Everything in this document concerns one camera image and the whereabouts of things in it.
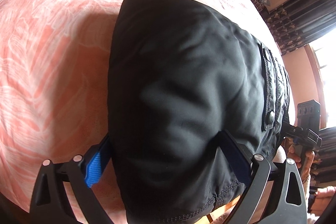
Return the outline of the person's right hand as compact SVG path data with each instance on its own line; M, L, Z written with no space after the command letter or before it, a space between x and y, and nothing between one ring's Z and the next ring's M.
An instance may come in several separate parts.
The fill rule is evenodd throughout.
M298 148L297 145L291 145L288 149L287 157L295 161L297 168L301 170L301 180L302 182L305 182L309 178L315 153L312 150L307 150L305 156L301 159L296 153L296 148Z

